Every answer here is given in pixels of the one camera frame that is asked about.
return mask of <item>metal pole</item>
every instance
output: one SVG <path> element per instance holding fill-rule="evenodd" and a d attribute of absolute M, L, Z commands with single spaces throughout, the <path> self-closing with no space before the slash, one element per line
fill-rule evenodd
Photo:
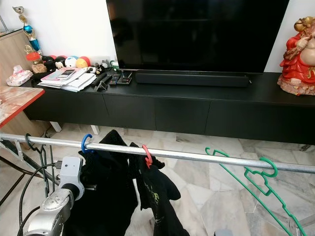
<path fill-rule="evenodd" d="M 9 30 L 8 30 L 7 26 L 5 25 L 5 23 L 4 23 L 4 21 L 3 21 L 2 17 L 1 17 L 1 15 L 0 15 L 0 21 L 1 21 L 1 23 L 2 23 L 2 25 L 3 25 L 3 27 L 4 27 L 4 29 L 5 29 L 5 32 L 8 32 Z"/>
<path fill-rule="evenodd" d="M 10 140 L 10 141 L 18 140 L 20 142 L 26 142 L 25 137 L 23 135 L 1 133 L 1 138 L 4 140 Z M 58 146 L 81 149 L 81 142 L 78 142 L 78 141 L 48 139 L 48 138 L 39 138 L 39 137 L 28 137 L 28 139 L 30 142 L 37 143 L 37 144 L 58 145 Z M 93 150 L 115 151 L 115 152 L 122 152 L 122 153 L 146 155 L 146 152 L 144 151 L 144 149 L 140 147 L 127 147 L 127 146 L 118 146 L 118 145 L 109 145 L 109 144 L 86 143 L 85 148 L 93 149 Z M 166 150 L 158 150 L 158 149 L 148 149 L 148 151 L 153 156 L 272 169 L 272 167 L 268 163 L 264 161 L 258 161 L 258 160 L 248 160 L 248 159 L 223 157 L 223 156 L 212 156 L 212 155 L 206 155 L 206 154 L 196 154 L 196 153 L 178 152 L 178 151 L 166 151 Z M 275 162 L 275 165 L 277 166 L 278 170 L 315 174 L 315 166 L 280 163 L 280 162 Z"/>

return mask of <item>stuffed toy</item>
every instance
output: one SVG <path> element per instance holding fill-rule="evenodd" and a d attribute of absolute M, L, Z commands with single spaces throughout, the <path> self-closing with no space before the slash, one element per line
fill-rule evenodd
<path fill-rule="evenodd" d="M 96 66 L 92 65 L 88 67 L 87 73 L 92 73 L 95 74 L 96 73 Z"/>
<path fill-rule="evenodd" d="M 76 62 L 76 66 L 78 68 L 89 67 L 89 66 L 91 66 L 90 59 L 88 59 L 87 57 L 80 57 L 80 58 L 78 58 L 78 60 Z"/>
<path fill-rule="evenodd" d="M 47 68 L 47 71 L 54 72 L 56 70 L 55 59 L 56 56 L 54 55 L 42 57 L 44 66 Z"/>
<path fill-rule="evenodd" d="M 101 64 L 95 63 L 95 65 L 97 75 L 104 73 L 109 68 L 109 63 L 107 60 L 106 61 L 102 60 Z"/>
<path fill-rule="evenodd" d="M 65 63 L 64 63 L 65 59 L 66 59 L 66 56 L 58 56 L 55 59 L 55 65 L 57 69 L 61 69 L 65 67 Z"/>
<path fill-rule="evenodd" d="M 76 67 L 78 57 L 70 56 L 64 61 L 66 67 Z"/>

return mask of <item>blue hanger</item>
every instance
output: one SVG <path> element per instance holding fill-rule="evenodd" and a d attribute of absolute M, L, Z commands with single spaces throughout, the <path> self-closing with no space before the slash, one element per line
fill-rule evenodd
<path fill-rule="evenodd" d="M 85 148 L 85 141 L 87 138 L 91 138 L 92 137 L 92 134 L 86 134 L 84 137 L 83 137 L 83 140 L 81 142 L 81 150 L 83 153 L 89 153 L 89 152 L 93 152 L 93 150 L 89 150 L 89 149 L 86 149 Z"/>

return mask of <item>red table edge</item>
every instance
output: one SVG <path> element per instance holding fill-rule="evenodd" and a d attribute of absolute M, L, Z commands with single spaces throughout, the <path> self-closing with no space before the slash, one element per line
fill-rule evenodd
<path fill-rule="evenodd" d="M 30 101 L 25 103 L 23 106 L 21 106 L 18 110 L 13 112 L 8 118 L 6 118 L 1 124 L 0 128 L 2 128 L 5 124 L 7 124 L 10 120 L 15 118 L 21 111 L 23 111 L 26 107 L 28 107 L 31 103 L 33 103 L 35 100 L 37 100 L 40 96 L 42 96 L 45 93 L 45 90 L 42 90 L 39 94 L 37 94 L 35 97 L 33 97 Z"/>

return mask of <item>white wall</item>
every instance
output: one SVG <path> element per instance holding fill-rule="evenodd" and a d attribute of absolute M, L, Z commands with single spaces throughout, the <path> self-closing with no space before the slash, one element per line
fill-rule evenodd
<path fill-rule="evenodd" d="M 105 0 L 1 0 L 0 15 L 9 29 L 17 29 L 23 23 L 12 6 L 24 7 L 45 55 L 88 56 L 92 62 L 115 59 Z M 309 15 L 315 16 L 315 0 L 290 0 L 265 71 L 281 72 L 285 43 L 296 34 L 293 25 Z"/>
<path fill-rule="evenodd" d="M 115 59 L 105 0 L 0 0 L 0 15 L 9 29 L 23 27 L 13 6 L 24 7 L 44 55 Z"/>
<path fill-rule="evenodd" d="M 280 67 L 279 64 L 283 60 L 286 50 L 285 44 L 289 38 L 297 34 L 293 27 L 294 23 L 299 18 L 307 16 L 315 16 L 315 0 L 290 0 L 268 59 L 265 68 L 266 72 L 282 72 L 282 67 Z"/>

